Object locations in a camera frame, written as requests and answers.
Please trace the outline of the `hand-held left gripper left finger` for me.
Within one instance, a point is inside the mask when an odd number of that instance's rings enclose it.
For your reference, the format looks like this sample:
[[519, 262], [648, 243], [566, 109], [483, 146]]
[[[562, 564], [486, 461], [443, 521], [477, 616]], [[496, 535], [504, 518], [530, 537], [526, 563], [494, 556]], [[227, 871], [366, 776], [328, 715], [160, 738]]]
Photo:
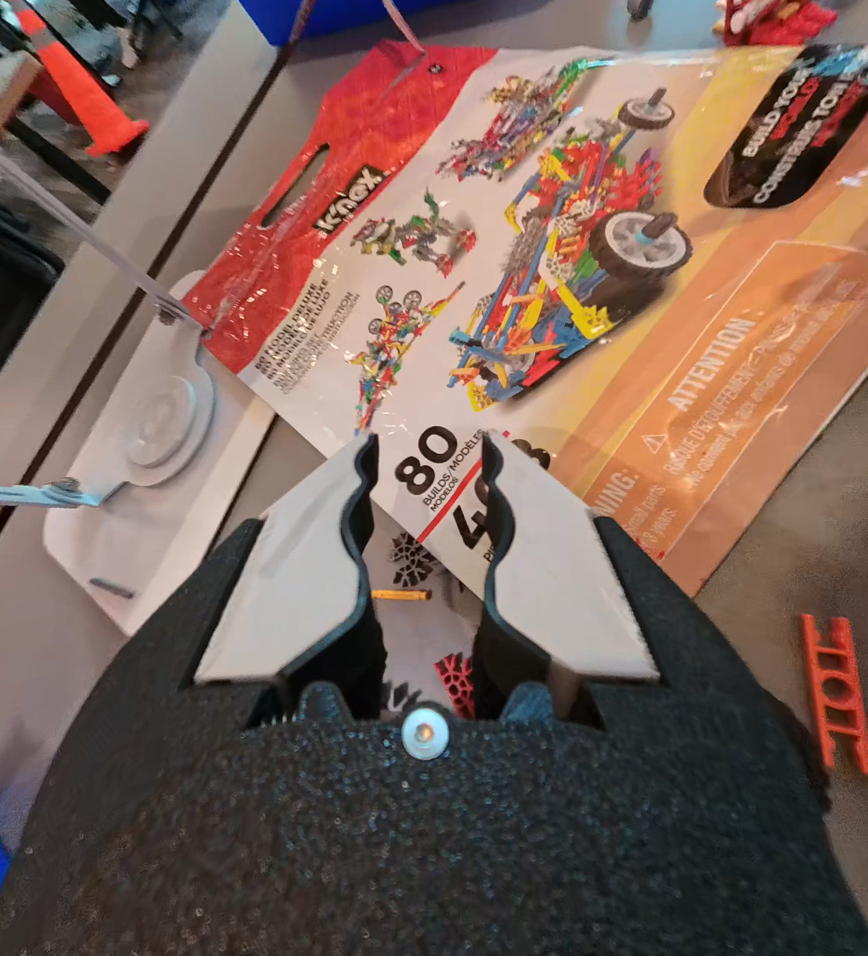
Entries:
[[364, 559], [378, 465], [378, 436], [359, 434], [266, 510], [197, 686], [263, 686], [271, 715], [291, 718], [330, 684], [356, 719], [379, 716], [387, 652]]

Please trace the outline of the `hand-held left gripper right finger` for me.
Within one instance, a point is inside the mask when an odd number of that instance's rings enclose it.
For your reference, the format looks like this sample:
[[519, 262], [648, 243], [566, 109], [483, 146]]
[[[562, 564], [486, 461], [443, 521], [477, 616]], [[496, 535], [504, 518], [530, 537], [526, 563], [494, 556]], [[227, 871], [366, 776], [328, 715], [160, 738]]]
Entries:
[[472, 657], [473, 708], [499, 719], [538, 685], [568, 718], [584, 682], [657, 685], [660, 673], [594, 511], [511, 439], [483, 439], [493, 557]]

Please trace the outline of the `dark grey snowflake connector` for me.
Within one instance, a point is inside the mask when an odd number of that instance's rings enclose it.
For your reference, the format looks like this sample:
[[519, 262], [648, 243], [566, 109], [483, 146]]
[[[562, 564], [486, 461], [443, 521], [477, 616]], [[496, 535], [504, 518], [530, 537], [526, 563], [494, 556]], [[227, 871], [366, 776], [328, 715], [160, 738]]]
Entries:
[[389, 561], [393, 570], [392, 586], [398, 590], [419, 590], [445, 571], [439, 559], [404, 531], [392, 539]]

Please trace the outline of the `small red fan connector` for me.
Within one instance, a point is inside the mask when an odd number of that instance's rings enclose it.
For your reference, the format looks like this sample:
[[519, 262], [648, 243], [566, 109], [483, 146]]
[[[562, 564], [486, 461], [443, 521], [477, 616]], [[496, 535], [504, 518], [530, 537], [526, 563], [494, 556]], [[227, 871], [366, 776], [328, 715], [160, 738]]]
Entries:
[[464, 653], [451, 653], [436, 662], [435, 668], [453, 711], [462, 719], [473, 720], [476, 714], [471, 661]]

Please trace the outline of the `printed toy set bag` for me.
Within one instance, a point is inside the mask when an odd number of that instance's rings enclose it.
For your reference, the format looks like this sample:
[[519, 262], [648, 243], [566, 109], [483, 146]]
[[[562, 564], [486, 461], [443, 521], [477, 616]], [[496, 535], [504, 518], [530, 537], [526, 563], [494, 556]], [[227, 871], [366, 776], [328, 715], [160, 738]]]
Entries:
[[185, 303], [479, 596], [492, 429], [701, 585], [868, 372], [868, 45], [382, 42]]

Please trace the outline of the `silver metal stand bar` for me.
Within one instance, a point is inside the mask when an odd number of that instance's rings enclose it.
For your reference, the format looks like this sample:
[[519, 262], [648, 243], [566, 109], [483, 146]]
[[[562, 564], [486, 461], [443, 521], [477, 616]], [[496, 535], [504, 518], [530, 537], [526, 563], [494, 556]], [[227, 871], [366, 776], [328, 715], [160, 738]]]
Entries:
[[56, 220], [67, 225], [77, 233], [81, 239], [89, 243], [101, 255], [113, 263], [117, 269], [127, 275], [129, 279], [144, 293], [153, 299], [159, 319], [164, 324], [173, 324], [180, 320], [194, 322], [194, 317], [185, 305], [166, 287], [141, 269], [135, 262], [120, 250], [112, 246], [101, 237], [92, 226], [82, 220], [48, 190], [40, 185], [32, 176], [27, 174], [0, 148], [0, 174], [7, 177], [20, 188], [28, 197], [42, 209], [45, 209]]
[[124, 485], [125, 483], [115, 484], [99, 492], [87, 492], [78, 482], [0, 485], [0, 508], [97, 508]]

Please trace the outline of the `orange ladder piece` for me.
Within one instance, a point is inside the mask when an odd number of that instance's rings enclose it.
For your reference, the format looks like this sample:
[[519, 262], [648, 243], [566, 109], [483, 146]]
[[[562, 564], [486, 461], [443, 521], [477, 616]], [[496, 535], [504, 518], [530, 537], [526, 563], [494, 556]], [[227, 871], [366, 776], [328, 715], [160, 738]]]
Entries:
[[813, 727], [822, 762], [836, 766], [837, 745], [847, 746], [868, 777], [868, 722], [851, 623], [834, 616], [822, 633], [813, 615], [799, 616]]

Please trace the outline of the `orange traffic cone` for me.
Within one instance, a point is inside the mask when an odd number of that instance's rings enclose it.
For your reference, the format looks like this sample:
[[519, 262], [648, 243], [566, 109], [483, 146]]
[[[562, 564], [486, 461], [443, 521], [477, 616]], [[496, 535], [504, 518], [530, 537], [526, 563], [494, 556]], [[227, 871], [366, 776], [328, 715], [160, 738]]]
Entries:
[[87, 153], [93, 158], [114, 156], [139, 144], [150, 125], [129, 118], [30, 6], [22, 1], [9, 4], [45, 70], [91, 136]]

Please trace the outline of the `colourful toy model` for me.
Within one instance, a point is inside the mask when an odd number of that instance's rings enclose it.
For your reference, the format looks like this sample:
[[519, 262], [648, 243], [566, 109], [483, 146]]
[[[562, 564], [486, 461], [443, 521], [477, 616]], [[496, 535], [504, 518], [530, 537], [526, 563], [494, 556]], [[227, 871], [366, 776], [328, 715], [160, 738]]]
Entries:
[[716, 8], [714, 32], [727, 47], [804, 46], [838, 18], [815, 1], [717, 1]]

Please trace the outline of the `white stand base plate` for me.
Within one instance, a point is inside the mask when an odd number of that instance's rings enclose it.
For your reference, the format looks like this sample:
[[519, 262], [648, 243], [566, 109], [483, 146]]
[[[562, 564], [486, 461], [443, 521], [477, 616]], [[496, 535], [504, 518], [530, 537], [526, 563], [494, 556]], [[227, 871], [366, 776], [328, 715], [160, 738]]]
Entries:
[[[100, 507], [53, 509], [45, 517], [47, 553], [128, 637], [199, 566], [274, 421], [269, 406], [202, 343], [199, 362], [216, 387], [216, 407], [193, 491], [164, 496], [123, 488]], [[96, 589], [92, 577], [136, 596]]]

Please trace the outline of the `white round stand mount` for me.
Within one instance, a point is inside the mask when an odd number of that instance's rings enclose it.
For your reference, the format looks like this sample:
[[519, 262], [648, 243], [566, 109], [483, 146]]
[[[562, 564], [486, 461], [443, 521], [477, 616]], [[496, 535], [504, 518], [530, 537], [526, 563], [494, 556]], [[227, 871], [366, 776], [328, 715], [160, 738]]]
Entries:
[[193, 491], [216, 407], [201, 332], [191, 319], [152, 321], [69, 468], [84, 496]]

